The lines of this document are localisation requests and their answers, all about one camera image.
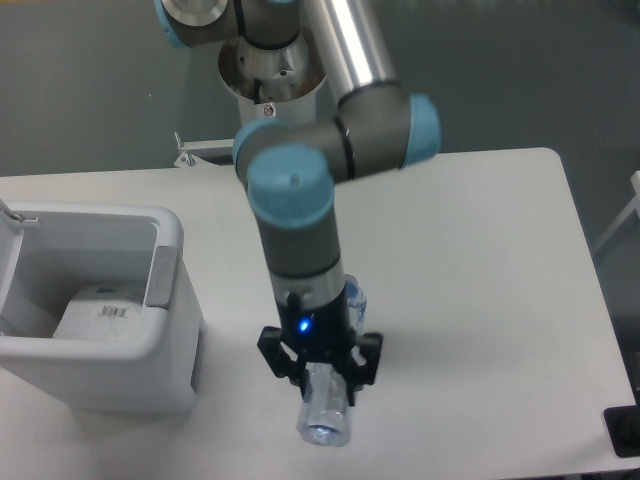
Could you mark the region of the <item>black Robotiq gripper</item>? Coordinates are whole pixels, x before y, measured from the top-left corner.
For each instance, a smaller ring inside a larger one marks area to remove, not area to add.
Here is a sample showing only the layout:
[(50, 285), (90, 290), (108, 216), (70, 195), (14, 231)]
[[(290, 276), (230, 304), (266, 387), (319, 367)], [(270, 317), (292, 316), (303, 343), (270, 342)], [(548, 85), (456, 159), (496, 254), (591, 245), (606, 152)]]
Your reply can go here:
[[(281, 329), (265, 326), (257, 347), (277, 378), (287, 378), (305, 399), (309, 387), (308, 363), (327, 363), (342, 376), (349, 406), (356, 392), (376, 380), (384, 336), (379, 332), (358, 335), (351, 323), (349, 301), (360, 294), (359, 285), (346, 279), (336, 298), (317, 307), (306, 308), (293, 294), (284, 305), (277, 303)], [(283, 347), (297, 355), (293, 359)]]

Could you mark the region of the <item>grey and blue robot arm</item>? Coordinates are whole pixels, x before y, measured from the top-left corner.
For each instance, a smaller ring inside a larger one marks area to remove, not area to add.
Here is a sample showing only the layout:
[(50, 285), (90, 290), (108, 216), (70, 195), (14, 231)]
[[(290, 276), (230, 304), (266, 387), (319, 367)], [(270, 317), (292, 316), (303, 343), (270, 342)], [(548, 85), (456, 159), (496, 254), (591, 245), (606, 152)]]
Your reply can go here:
[(347, 294), (334, 212), (337, 184), (434, 157), (441, 147), (436, 107), (405, 92), (367, 1), (159, 1), (171, 42), (193, 48), (238, 39), (270, 60), (260, 72), (248, 55), (236, 62), (253, 92), (273, 77), (299, 80), (308, 22), (337, 103), (328, 121), (288, 125), (254, 120), (236, 134), (232, 159), (255, 215), (280, 318), (258, 347), (279, 378), (301, 391), (311, 363), (330, 365), (346, 396), (375, 381), (383, 337), (358, 333)]

